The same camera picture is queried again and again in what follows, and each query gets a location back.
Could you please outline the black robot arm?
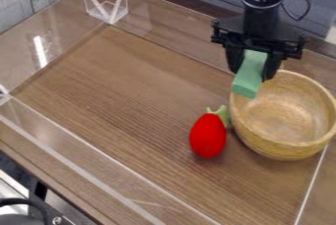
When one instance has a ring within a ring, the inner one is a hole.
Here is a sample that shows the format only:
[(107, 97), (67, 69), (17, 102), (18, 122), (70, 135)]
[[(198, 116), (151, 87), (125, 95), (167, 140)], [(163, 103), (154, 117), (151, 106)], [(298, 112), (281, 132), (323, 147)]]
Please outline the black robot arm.
[(245, 10), (231, 19), (217, 18), (211, 21), (211, 42), (226, 49), (230, 71), (237, 74), (243, 66), (246, 50), (267, 54), (262, 68), (262, 81), (270, 80), (289, 58), (301, 59), (307, 43), (305, 34), (281, 19), (285, 9), (295, 21), (302, 21), (311, 9), (311, 1), (301, 16), (285, 7), (285, 0), (242, 0)]

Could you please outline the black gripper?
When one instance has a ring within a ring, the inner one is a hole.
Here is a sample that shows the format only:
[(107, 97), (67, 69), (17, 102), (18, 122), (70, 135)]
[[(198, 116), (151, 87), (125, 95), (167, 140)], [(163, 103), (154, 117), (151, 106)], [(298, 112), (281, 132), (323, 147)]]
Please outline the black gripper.
[(246, 25), (241, 16), (211, 21), (211, 42), (226, 50), (230, 71), (237, 74), (245, 61), (245, 51), (269, 54), (262, 78), (271, 80), (282, 67), (283, 60), (301, 59), (306, 38), (303, 33), (282, 21), (274, 24), (258, 22)]

